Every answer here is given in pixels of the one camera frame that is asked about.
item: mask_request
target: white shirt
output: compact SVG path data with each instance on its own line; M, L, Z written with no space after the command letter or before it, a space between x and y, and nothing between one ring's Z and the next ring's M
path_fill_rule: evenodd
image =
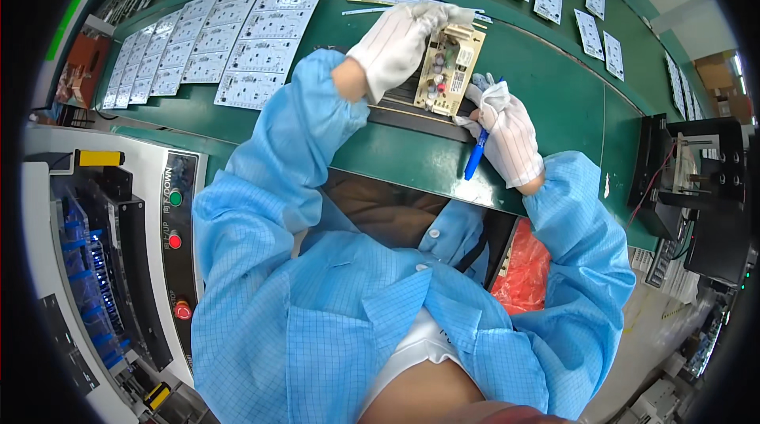
M422 307L417 316L414 317L414 322L409 332L398 343L391 358L388 359L388 362L385 363L385 366L382 367L377 378L375 378L375 383L364 398L362 412L359 414L359 417L364 414L369 405L372 404L372 401L380 394L380 391L402 372L425 360L438 364L447 359L455 362L460 367L462 365L459 362L457 350L451 344L446 332L430 315L427 308Z

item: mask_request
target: orange plastic bag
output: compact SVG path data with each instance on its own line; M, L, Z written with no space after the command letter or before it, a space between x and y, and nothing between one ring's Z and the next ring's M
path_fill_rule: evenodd
M551 258L530 232L530 220L520 219L506 274L500 273L491 289L491 295L504 305L509 315L543 310Z

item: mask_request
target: red wire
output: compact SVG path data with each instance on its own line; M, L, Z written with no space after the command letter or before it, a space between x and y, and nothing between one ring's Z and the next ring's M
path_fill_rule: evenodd
M663 171L663 169L665 168L665 165L667 165L667 161L670 160L671 156L673 156L673 151L676 149L676 144L677 142L673 142L672 146L670 147L670 152L665 157L663 164L660 165L660 168L657 169L657 172L654 172L654 175L652 175L652 179L649 181L649 185L647 185L647 189L644 191L644 194L641 195L641 201L638 202L638 204L636 205L636 208L633 210L631 219L628 220L628 224L625 225L626 231L628 231L628 228L631 227L631 223L633 223L633 219L636 218L636 213L638 213L638 211L641 210L641 205L644 204L644 199L647 197L649 190L652 188L652 184L654 183L654 179L657 178L657 174Z

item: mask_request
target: white glove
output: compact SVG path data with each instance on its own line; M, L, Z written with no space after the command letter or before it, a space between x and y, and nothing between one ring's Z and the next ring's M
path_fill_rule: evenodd
M449 24L471 24L475 11L453 4L398 4L387 10L346 56L364 68L369 102L400 86L414 73L425 53L425 38Z
M489 134L483 147L486 158L507 182L507 188L522 186L543 172L536 129L523 103L509 94L506 81L492 84L493 78L488 76L490 83L483 76L473 74L477 86L470 84L464 91L464 96L480 109L480 124L459 116L454 116L454 123L467 128L476 139L480 129L486 128Z

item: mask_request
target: red emergency stop button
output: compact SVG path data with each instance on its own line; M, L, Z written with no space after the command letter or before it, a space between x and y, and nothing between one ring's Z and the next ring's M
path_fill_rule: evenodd
M179 249L179 246L182 245L182 238L179 237L176 231L172 231L169 234L169 245L172 249Z
M190 320L190 317L192 317L190 304L184 300L178 300L177 305L174 305L174 316L179 320Z

